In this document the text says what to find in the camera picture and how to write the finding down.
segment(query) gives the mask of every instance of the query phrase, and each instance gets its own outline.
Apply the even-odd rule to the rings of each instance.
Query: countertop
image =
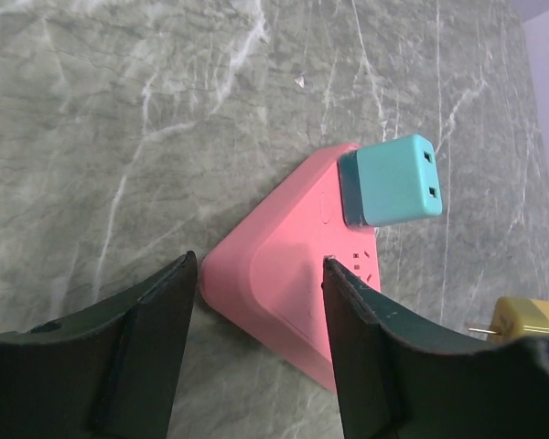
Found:
[[[446,327],[549,299],[549,183],[506,1],[0,0],[0,332],[202,258],[320,147],[420,133],[444,213],[377,230]],[[340,438],[334,395],[202,303],[170,438]]]

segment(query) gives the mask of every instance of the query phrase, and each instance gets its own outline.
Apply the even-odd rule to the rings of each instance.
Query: teal cube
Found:
[[[338,167],[348,226],[388,226],[443,210],[435,150],[419,134],[351,151]]]

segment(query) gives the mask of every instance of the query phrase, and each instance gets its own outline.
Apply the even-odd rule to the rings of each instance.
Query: marble table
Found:
[[[549,298],[519,18],[488,0],[0,0],[0,332],[203,257],[316,149],[420,133],[443,215],[378,230],[446,327]],[[336,399],[201,301],[170,438],[340,438]]]

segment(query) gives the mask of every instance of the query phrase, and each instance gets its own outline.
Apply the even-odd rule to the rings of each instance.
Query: pink plastic object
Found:
[[[337,159],[356,148],[310,156],[206,257],[200,275],[212,308],[331,391],[324,257],[380,291],[373,228],[349,229],[342,217]]]

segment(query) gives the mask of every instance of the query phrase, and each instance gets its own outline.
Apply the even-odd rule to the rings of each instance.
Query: black hole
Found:
[[[40,333],[40,332],[51,332],[51,331],[56,331],[57,329],[61,329],[61,326],[62,324],[59,323],[59,322],[47,322],[47,323],[44,323],[43,325],[39,325],[37,327],[33,327],[31,330],[30,330],[30,333],[31,334],[36,334],[36,333]]]

